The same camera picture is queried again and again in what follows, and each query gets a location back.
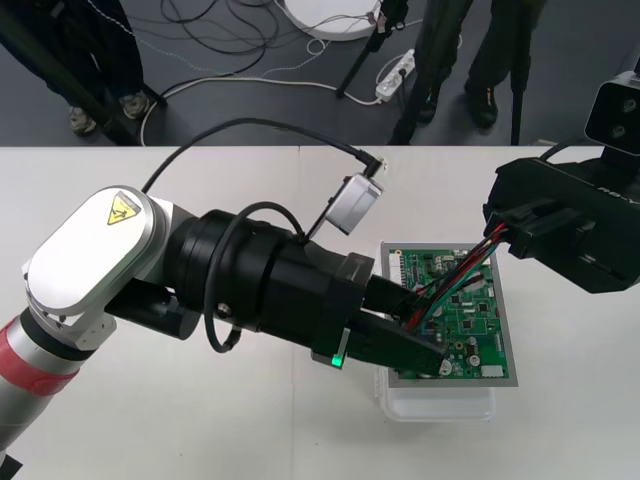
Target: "tripod leg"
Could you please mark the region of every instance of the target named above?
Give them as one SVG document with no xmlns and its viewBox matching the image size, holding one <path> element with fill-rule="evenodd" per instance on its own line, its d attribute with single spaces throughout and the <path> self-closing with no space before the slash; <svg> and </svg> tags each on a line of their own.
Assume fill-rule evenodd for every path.
<svg viewBox="0 0 640 480">
<path fill-rule="evenodd" d="M 360 55 L 356 59 L 355 63 L 351 66 L 349 73 L 347 73 L 347 76 L 344 77 L 344 80 L 342 80 L 342 83 L 338 87 L 338 90 L 336 90 L 336 97 L 338 98 L 344 97 L 344 91 L 347 89 L 347 87 L 349 87 L 349 84 L 351 83 L 353 78 L 356 76 L 360 68 L 362 67 L 362 64 L 369 56 L 369 53 L 371 52 L 369 51 L 368 46 L 364 47 L 364 50 L 360 52 Z"/>
<path fill-rule="evenodd" d="M 464 17 L 469 8 L 469 2 L 467 0 L 437 1 L 443 1 L 437 25 L 430 35 L 429 46 L 425 49 L 424 53 L 424 63 L 418 71 L 418 78 L 411 91 L 402 117 L 395 126 L 389 145 L 408 145 L 411 141 L 413 132 L 416 129 L 416 124 L 418 123 L 420 110 L 427 101 L 431 86 L 442 64 L 446 48 L 452 41 L 455 41 L 454 37 L 458 32 L 460 18 Z"/>
<path fill-rule="evenodd" d="M 516 52 L 511 68 L 511 91 L 513 106 L 511 110 L 511 145 L 520 144 L 520 125 L 522 123 L 522 103 L 527 89 L 529 70 L 531 69 L 531 33 L 533 31 L 533 12 L 531 7 L 521 1 L 518 18 L 518 38 Z"/>
<path fill-rule="evenodd" d="M 72 98 L 116 145 L 137 145 L 135 137 L 113 117 L 67 68 L 60 63 L 0 2 L 0 35 L 29 59 L 65 97 Z"/>
</svg>

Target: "white connector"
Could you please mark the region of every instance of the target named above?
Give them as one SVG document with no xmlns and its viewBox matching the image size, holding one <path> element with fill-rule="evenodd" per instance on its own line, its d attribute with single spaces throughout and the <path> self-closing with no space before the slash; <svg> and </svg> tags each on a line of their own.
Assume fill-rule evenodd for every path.
<svg viewBox="0 0 640 480">
<path fill-rule="evenodd" d="M 382 82 L 380 82 L 376 87 L 376 97 L 383 102 L 391 100 L 398 88 L 402 85 L 402 76 L 399 73 L 400 70 L 404 69 L 407 72 L 405 74 L 405 78 L 408 78 L 409 74 L 416 68 L 413 52 L 413 48 L 409 49 L 409 51 L 405 53 L 400 60 L 398 60 L 396 66 L 391 69 L 386 77 L 384 77 L 384 80 L 382 80 Z"/>
</svg>

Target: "warning label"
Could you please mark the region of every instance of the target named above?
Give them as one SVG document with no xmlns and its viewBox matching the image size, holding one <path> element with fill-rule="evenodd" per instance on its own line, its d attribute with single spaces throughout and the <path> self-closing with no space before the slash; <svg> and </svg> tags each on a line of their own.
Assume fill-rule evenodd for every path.
<svg viewBox="0 0 640 480">
<path fill-rule="evenodd" d="M 135 217 L 140 213 L 142 209 L 124 192 L 118 192 L 113 197 L 113 203 L 111 204 L 111 212 L 109 212 L 109 221 L 107 225 L 114 225 L 116 223 L 123 222 L 129 218 Z"/>
</svg>

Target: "red wire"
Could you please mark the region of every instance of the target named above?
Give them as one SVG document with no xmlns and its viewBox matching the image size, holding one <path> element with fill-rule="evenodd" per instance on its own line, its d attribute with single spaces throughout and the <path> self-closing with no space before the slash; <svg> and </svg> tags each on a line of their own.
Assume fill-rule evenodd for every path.
<svg viewBox="0 0 640 480">
<path fill-rule="evenodd" d="M 486 243 L 489 240 L 491 240 L 494 235 L 501 233 L 503 230 L 506 229 L 506 227 L 507 225 L 505 223 L 501 223 L 500 225 L 498 225 L 493 230 L 493 232 L 491 232 L 482 242 L 480 242 L 477 245 L 477 247 L 480 247 L 483 243 Z M 500 241 L 500 236 L 498 235 L 495 240 Z M 457 281 L 459 281 L 470 269 L 473 268 L 474 265 L 478 263 L 479 260 L 482 259 L 482 257 L 484 256 L 484 253 L 486 253 L 486 250 L 483 252 L 482 248 L 484 247 L 480 247 L 473 255 L 465 258 L 465 260 L 460 265 L 457 266 L 457 268 L 461 269 L 461 271 L 454 277 L 454 279 L 449 283 L 449 285 L 455 285 Z M 406 329 L 413 330 L 415 327 L 417 327 L 418 324 L 420 323 L 420 318 L 422 317 L 423 313 L 424 313 L 424 308 L 421 308 L 416 313 L 414 313 L 411 317 L 411 320 L 409 320 L 409 322 L 407 323 Z"/>
</svg>

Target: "gray carpet floor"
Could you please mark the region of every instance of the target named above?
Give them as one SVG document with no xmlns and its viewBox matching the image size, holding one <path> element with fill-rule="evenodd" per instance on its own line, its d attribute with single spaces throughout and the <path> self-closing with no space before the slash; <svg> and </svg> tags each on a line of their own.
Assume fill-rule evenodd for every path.
<svg viewBox="0 0 640 480">
<path fill-rule="evenodd" d="M 183 0 L 183 14 L 199 12 L 209 0 Z M 491 18 L 489 0 L 476 0 L 464 23 L 463 45 L 449 81 L 443 87 L 439 111 L 434 122 L 416 131 L 418 145 L 506 145 L 510 135 L 511 92 L 506 81 L 497 89 L 500 108 L 498 123 L 480 132 L 472 125 L 461 96 L 469 65 Z M 128 14 L 161 20 L 159 0 L 123 0 Z M 423 1 L 410 0 L 409 20 L 420 18 Z M 280 11 L 271 7 L 281 31 L 294 29 Z M 241 9 L 266 32 L 272 20 L 259 9 Z M 229 14 L 220 1 L 210 18 L 240 35 L 255 33 Z M 640 2 L 632 0 L 549 0 L 534 33 L 533 66 L 525 96 L 522 117 L 522 143 L 539 139 L 560 141 L 579 134 L 589 114 L 599 85 L 623 66 L 638 32 Z M 184 36 L 179 26 L 133 22 L 168 36 Z M 370 56 L 349 91 L 359 98 L 373 99 L 374 78 L 390 58 L 405 52 L 415 43 L 419 27 L 395 33 L 381 51 Z M 193 28 L 200 35 L 224 36 L 207 23 Z M 248 63 L 251 56 L 230 57 L 204 49 L 193 41 L 167 40 L 144 32 L 140 38 L 156 47 L 179 54 L 195 65 L 225 72 Z M 260 75 L 272 68 L 292 67 L 309 57 L 304 34 L 282 48 L 270 49 L 248 74 Z M 332 43 L 323 55 L 294 71 L 281 71 L 268 78 L 315 81 L 338 85 L 365 40 Z M 219 44 L 242 48 L 241 44 Z M 200 77 L 175 58 L 161 55 L 140 45 L 147 83 L 158 91 L 190 78 Z M 67 126 L 65 102 L 47 90 L 5 50 L 0 48 L 2 110 L 0 145 L 2 146 L 77 146 L 109 145 L 102 135 L 88 139 L 75 137 Z M 400 115 L 396 101 L 375 107 L 362 107 L 348 100 L 336 100 L 331 92 L 312 89 L 240 82 L 215 82 L 197 86 L 170 100 L 165 112 L 155 112 L 147 129 L 147 143 L 180 144 L 199 131 L 238 116 L 257 116 L 321 129 L 352 144 L 379 145 L 389 139 Z M 207 139 L 210 145 L 277 145 L 304 142 L 299 137 L 260 127 L 239 127 Z"/>
</svg>

